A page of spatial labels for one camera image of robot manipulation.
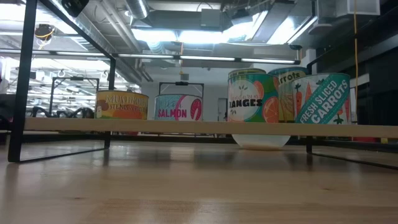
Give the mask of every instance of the yellow cable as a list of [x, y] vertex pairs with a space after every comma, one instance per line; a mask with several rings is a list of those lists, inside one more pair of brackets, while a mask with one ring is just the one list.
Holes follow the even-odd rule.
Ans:
[[[357, 34], [357, 27], [356, 27], [356, 1], [354, 0], [354, 33]], [[356, 122], [358, 123], [358, 40], [355, 37], [355, 117]]]

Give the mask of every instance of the can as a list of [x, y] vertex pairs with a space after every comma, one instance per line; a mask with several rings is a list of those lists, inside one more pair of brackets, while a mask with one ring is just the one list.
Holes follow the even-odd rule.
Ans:
[[126, 91], [98, 91], [95, 118], [147, 119], [148, 98], [140, 93]]
[[303, 67], [278, 68], [268, 74], [279, 78], [279, 121], [294, 122], [293, 88], [291, 82], [308, 75]]
[[203, 99], [195, 95], [167, 94], [155, 97], [155, 120], [201, 121]]
[[325, 73], [292, 81], [295, 122], [351, 124], [349, 80], [347, 74]]
[[[279, 122], [278, 77], [263, 70], [246, 68], [228, 75], [229, 122]], [[235, 141], [246, 149], [277, 149], [290, 136], [233, 134]]]
[[245, 68], [228, 75], [228, 121], [279, 122], [278, 78]]

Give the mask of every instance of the green label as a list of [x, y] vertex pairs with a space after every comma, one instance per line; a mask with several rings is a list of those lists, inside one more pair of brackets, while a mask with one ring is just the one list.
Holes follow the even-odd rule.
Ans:
[[304, 103], [295, 122], [327, 124], [343, 106], [349, 95], [345, 75], [329, 75]]

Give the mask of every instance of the yellow label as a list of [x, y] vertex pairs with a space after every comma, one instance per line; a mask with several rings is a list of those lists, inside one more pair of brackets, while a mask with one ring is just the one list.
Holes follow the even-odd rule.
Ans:
[[124, 91], [99, 91], [95, 118], [147, 119], [148, 96]]

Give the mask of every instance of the can label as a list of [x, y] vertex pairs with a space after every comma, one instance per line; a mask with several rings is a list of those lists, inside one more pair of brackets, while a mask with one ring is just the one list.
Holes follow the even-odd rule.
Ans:
[[280, 68], [269, 72], [279, 77], [279, 121], [294, 122], [294, 103], [292, 81], [308, 74], [306, 68]]
[[292, 86], [296, 123], [351, 123], [348, 75], [311, 75], [293, 81]]
[[155, 98], [155, 119], [164, 121], [201, 121], [202, 100], [191, 95], [160, 95]]
[[228, 121], [278, 123], [278, 78], [265, 73], [230, 76]]
[[147, 119], [148, 96], [123, 92], [99, 91], [95, 118]]

